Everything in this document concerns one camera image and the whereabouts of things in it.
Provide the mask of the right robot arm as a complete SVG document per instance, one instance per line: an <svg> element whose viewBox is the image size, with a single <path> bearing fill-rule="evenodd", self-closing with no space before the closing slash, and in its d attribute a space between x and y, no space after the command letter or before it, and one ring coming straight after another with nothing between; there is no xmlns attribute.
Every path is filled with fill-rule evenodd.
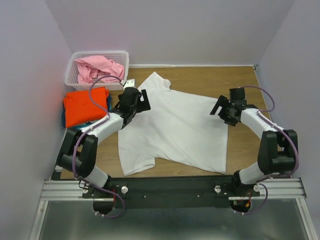
<svg viewBox="0 0 320 240"><path fill-rule="evenodd" d="M244 124L260 139L256 162L232 176L230 191L236 196L247 192L248 185L270 178L289 178L299 167L298 134L278 126L264 113L265 109L247 102L244 87L231 88L228 97L220 95L210 112L229 126Z"/></svg>

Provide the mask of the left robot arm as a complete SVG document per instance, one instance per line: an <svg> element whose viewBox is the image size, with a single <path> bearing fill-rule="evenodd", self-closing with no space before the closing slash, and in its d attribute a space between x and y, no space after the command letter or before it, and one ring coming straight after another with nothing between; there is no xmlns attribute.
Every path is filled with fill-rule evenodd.
<svg viewBox="0 0 320 240"><path fill-rule="evenodd" d="M98 145L113 133L125 128L136 114L151 109L147 91L126 87L119 102L96 123L77 129L70 127L64 136L56 163L77 179L94 185L101 198L110 194L111 177L96 165Z"/></svg>

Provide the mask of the white t shirt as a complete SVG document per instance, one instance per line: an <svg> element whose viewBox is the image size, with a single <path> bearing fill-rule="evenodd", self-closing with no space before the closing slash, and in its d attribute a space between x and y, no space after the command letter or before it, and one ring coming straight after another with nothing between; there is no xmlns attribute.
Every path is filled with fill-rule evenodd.
<svg viewBox="0 0 320 240"><path fill-rule="evenodd" d="M118 132L125 176L153 168L162 158L201 170L226 172L228 126L210 112L216 98L172 90L153 72L140 86L151 109L138 113Z"/></svg>

